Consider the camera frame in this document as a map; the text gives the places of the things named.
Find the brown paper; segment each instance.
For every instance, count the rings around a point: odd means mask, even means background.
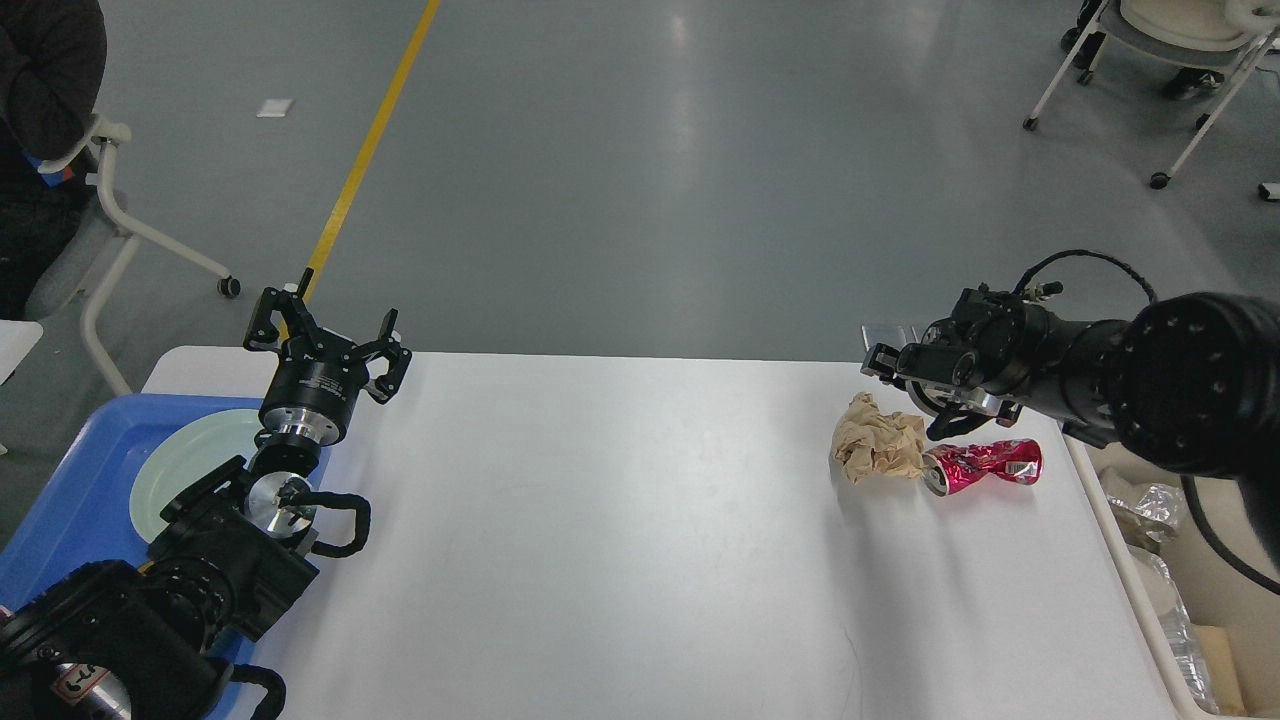
[[[882,415],[869,392],[854,396],[831,438],[831,456],[858,482],[868,475],[919,479],[924,474],[924,418]]]

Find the aluminum foil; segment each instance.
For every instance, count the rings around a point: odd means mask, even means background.
[[[1187,497],[1181,488],[1162,483],[1130,484],[1111,468],[1100,479],[1111,514],[1129,544],[1156,552],[1161,543],[1178,537],[1178,528],[1187,518]]]
[[[1187,614],[1187,606],[1183,605],[1178,587],[1174,585],[1174,578],[1169,574],[1169,565],[1158,556],[1138,547],[1130,546],[1129,555],[1139,565],[1138,570],[1147,584],[1147,594],[1160,618],[1160,626],[1165,630],[1169,648],[1174,651],[1178,667],[1183,671],[1187,689],[1196,698],[1196,705],[1199,705],[1206,712],[1217,715],[1219,707],[1213,698],[1213,687],[1210,684],[1208,666],[1201,652],[1199,642],[1196,639],[1196,633],[1192,632],[1192,619]]]

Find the table surface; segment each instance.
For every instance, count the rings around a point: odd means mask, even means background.
[[[0,320],[0,383],[9,379],[9,373],[36,347],[42,334],[45,328],[40,323]]]
[[[177,348],[145,391],[273,369]],[[369,546],[255,662],[292,719],[1175,717],[1056,425],[969,438],[1037,438],[1034,487],[852,486],[859,391],[910,410],[854,364],[419,354],[325,473]]]

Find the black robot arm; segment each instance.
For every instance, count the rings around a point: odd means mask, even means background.
[[[1120,266],[1149,305],[1130,322],[1060,319],[1042,301],[1061,284],[1030,281],[1071,255]],[[1280,557],[1280,483],[1271,477],[1280,442],[1280,305],[1208,292],[1158,301],[1129,265],[1068,251],[1030,268],[1012,291],[965,290],[920,342],[868,348],[863,373],[906,391],[933,415],[931,439],[991,420],[1012,425],[1025,406],[1097,447],[1121,442],[1184,477],[1201,532],[1240,569],[1203,520],[1192,475],[1238,479],[1251,524]],[[1245,574],[1280,593],[1256,571]]]

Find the red aluminum can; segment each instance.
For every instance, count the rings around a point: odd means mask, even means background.
[[[968,447],[940,445],[924,454],[924,487],[937,496],[955,495],[987,475],[1032,486],[1043,465],[1039,443],[1033,439]]]

